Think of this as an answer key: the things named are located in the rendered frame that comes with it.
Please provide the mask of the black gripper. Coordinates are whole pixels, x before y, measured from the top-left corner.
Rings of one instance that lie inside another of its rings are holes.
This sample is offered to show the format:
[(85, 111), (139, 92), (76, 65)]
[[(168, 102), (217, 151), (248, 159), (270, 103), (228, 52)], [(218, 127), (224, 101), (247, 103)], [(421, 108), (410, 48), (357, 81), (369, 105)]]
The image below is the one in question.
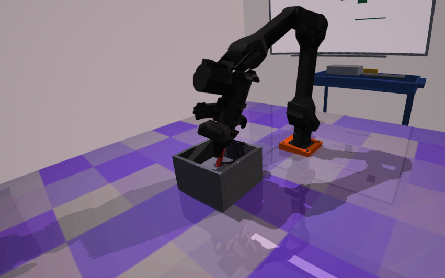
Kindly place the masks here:
[(198, 134), (213, 140), (213, 156), (218, 158), (224, 149), (239, 134), (235, 127), (245, 128), (247, 119), (242, 115), (246, 100), (238, 100), (226, 95), (218, 98), (220, 103), (218, 122), (209, 120), (199, 125)]

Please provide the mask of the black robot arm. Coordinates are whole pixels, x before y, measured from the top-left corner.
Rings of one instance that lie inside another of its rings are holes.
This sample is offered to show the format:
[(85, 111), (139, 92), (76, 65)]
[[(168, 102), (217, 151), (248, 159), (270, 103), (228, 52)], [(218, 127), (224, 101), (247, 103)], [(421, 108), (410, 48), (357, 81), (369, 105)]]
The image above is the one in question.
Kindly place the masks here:
[[(315, 115), (312, 90), (317, 50), (324, 41), (327, 27), (328, 21), (323, 14), (300, 6), (286, 7), (255, 34), (231, 43), (228, 51), (217, 62), (202, 59), (202, 64), (193, 75), (194, 88), (197, 92), (247, 100), (252, 81), (260, 82), (256, 71), (252, 69), (261, 64), (274, 43), (295, 29), (300, 55), (295, 97), (287, 104), (287, 119), (289, 124), (294, 125), (293, 140), (288, 144), (307, 149), (314, 144), (311, 134), (320, 124)], [(196, 120), (213, 118), (213, 121), (218, 122), (219, 109), (219, 102), (201, 102), (193, 107), (192, 113)]]

